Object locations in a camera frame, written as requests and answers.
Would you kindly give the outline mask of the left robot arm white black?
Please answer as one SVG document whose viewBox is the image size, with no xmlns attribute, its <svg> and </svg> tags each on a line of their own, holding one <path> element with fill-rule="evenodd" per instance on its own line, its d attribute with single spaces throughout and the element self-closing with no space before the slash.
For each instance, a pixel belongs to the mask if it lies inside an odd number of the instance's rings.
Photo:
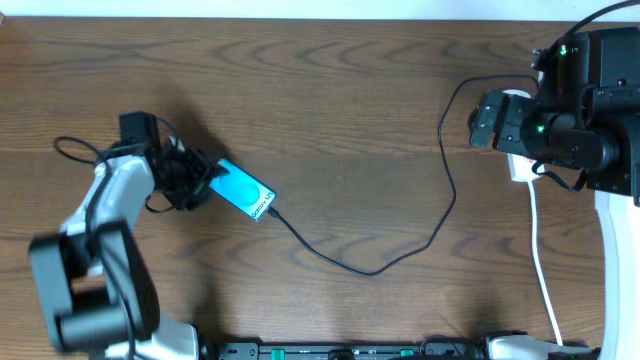
<svg viewBox="0 0 640 360">
<path fill-rule="evenodd" d="M 177 209 L 200 205 L 220 166 L 175 139 L 116 143 L 91 164 L 95 179 L 79 208 L 28 250 L 51 344 L 92 359 L 218 358 L 196 326 L 160 311 L 133 229 L 154 192 L 173 195 Z"/>
</svg>

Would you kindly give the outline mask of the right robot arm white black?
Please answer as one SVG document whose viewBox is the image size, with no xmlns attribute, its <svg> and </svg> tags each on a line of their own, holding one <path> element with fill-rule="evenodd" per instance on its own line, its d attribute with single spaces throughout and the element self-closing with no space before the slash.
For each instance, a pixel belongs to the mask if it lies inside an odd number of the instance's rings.
<svg viewBox="0 0 640 360">
<path fill-rule="evenodd" d="M 570 191 L 593 190 L 605 264 L 605 327 L 597 350 L 530 337 L 489 341 L 486 353 L 512 359 L 636 359 L 639 356 L 639 30 L 585 30 L 628 7 L 622 1 L 578 22 L 535 50 L 534 97 L 485 92 L 469 117 L 469 142 L 533 160 L 533 172 L 567 184 L 555 165 L 579 171 Z"/>
</svg>

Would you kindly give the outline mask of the blue Galaxy smartphone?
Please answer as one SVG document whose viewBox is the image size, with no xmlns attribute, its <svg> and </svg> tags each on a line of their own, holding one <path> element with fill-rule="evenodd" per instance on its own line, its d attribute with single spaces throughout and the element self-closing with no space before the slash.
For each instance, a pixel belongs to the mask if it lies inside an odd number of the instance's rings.
<svg viewBox="0 0 640 360">
<path fill-rule="evenodd" d="M 223 170 L 210 188 L 249 218 L 258 221 L 275 202 L 277 194 L 257 178 L 226 159 L 217 165 Z"/>
</svg>

